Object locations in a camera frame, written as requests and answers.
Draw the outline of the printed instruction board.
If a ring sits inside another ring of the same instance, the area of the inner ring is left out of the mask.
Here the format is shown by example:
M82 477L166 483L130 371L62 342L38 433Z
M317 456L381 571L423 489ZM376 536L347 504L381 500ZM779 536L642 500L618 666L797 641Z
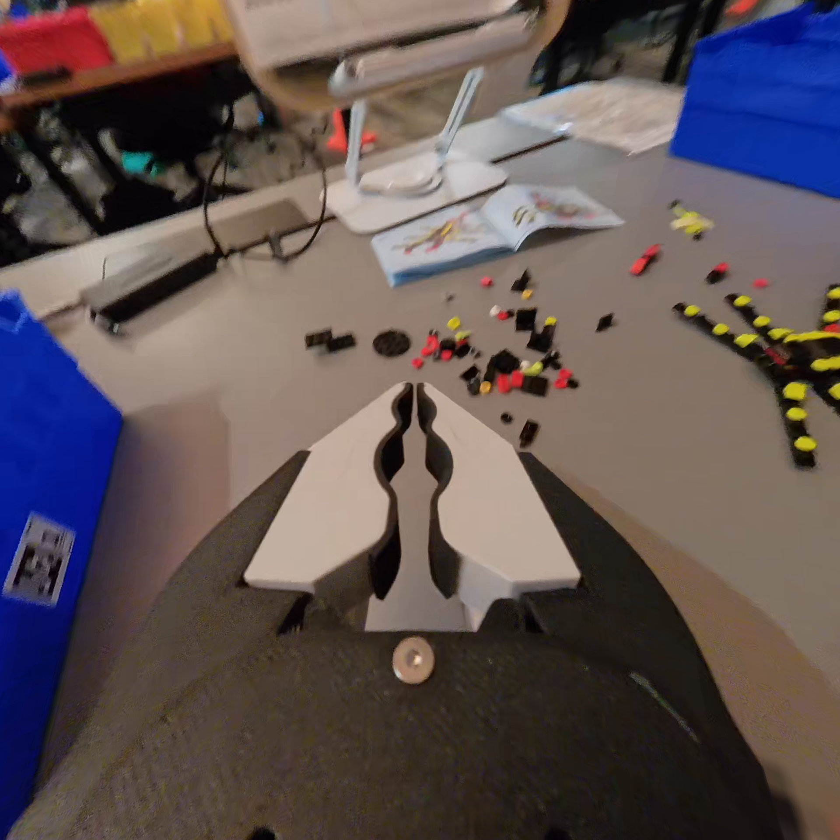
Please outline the printed instruction board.
M569 0L225 0L238 57L278 108L327 110L544 48Z

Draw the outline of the red storage bin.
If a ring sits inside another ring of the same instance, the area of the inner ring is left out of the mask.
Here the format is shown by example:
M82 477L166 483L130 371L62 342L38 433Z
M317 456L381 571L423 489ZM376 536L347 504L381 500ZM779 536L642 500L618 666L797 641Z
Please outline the red storage bin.
M85 7L0 24L0 55L12 73L96 69L112 64L110 40Z

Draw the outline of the black yellow lego scorpion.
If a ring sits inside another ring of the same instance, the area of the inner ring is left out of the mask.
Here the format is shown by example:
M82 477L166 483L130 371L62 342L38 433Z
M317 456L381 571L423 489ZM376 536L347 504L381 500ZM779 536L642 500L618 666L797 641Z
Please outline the black yellow lego scorpion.
M729 293L725 302L745 320L745 330L732 330L687 302L677 302L673 316L762 371L779 407L793 468L813 469L815 441L806 426L806 399L819 396L824 407L840 413L840 283L824 292L824 310L813 330L777 324L749 293Z

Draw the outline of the yellow storage bins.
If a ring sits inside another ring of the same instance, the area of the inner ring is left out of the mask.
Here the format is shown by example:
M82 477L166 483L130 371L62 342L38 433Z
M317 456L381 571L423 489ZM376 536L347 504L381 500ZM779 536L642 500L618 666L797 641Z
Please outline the yellow storage bins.
M233 45L233 28L221 0L93 4L87 15L104 36L116 64Z

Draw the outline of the orange traffic cone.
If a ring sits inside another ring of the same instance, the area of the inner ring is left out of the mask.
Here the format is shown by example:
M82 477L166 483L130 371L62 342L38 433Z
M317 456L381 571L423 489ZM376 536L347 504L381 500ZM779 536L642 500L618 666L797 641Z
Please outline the orange traffic cone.
M331 133L324 139L324 147L337 155L349 152L349 120L353 120L353 108L337 108L331 110ZM376 133L362 129L362 152L376 147Z

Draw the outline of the blue bin with printed tag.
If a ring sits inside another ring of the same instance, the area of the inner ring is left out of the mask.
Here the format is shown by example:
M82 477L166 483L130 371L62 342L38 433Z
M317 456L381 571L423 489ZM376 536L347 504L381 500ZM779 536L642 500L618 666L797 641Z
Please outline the blue bin with printed tag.
M121 413L0 293L0 825L26 809Z

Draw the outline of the blue plastic bin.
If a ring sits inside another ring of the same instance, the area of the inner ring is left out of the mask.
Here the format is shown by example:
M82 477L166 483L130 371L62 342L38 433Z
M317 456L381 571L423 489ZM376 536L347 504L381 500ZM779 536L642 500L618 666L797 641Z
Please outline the blue plastic bin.
M671 155L840 195L840 9L762 15L696 45Z

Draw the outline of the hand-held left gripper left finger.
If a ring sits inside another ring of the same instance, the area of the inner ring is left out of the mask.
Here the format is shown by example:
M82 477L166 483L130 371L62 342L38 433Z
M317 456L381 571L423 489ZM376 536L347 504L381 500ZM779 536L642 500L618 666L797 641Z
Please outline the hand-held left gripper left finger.
M413 418L413 382L397 382L300 453L245 582L315 599L387 599L401 571L394 474Z

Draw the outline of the printed paper sheets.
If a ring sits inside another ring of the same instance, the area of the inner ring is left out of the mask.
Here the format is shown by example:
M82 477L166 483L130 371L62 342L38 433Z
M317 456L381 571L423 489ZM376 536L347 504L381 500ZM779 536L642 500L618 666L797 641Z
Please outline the printed paper sheets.
M673 139L681 108L684 89L642 77L607 77L507 103L497 115L514 124L639 155Z

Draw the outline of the lego instruction booklet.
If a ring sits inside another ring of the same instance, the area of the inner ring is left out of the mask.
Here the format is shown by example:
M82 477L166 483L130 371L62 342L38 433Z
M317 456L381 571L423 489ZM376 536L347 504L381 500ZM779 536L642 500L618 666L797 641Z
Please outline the lego instruction booklet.
M540 234L622 228L609 207L576 186L510 184L480 207L453 203L372 235L391 286L507 256Z

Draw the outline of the pile of lego pieces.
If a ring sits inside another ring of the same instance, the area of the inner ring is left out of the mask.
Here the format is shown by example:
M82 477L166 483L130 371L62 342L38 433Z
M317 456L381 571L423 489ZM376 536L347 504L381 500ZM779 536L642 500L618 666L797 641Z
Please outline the pile of lego pieces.
M518 450L563 462L619 459L633 430L633 308L558 293L490 308L489 299L401 293L419 379L440 384Z

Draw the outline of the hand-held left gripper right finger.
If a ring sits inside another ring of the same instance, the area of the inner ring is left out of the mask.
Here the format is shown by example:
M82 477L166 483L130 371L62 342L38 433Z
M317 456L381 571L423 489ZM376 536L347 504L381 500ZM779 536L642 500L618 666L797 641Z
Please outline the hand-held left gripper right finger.
M497 599L576 589L582 571L518 450L429 382L417 384L417 423L437 482L429 576L464 605L469 626L480 626Z

